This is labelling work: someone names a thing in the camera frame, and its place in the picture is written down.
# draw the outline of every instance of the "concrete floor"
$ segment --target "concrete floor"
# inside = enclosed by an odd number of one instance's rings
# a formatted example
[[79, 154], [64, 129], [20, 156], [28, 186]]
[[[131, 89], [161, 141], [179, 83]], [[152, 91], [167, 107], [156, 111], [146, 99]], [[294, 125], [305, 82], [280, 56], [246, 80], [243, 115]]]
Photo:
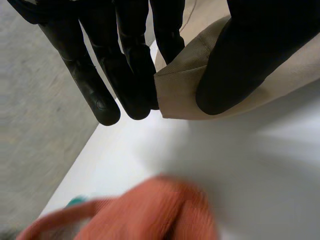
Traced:
[[[38, 217], [98, 122], [39, 27], [26, 22], [7, 1], [0, 3], [0, 22], [3, 229], [25, 226]], [[149, 14], [146, 42], [153, 40]], [[93, 57], [87, 36], [85, 42]]]

